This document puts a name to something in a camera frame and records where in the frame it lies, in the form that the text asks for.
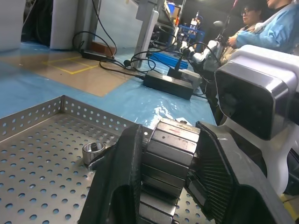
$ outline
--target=perforated metal tray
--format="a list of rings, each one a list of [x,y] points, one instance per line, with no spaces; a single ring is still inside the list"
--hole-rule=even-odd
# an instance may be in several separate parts
[[[82,146],[115,144],[132,124],[67,96],[0,119],[0,223],[77,223],[94,175]],[[175,219],[208,223],[185,190]]]

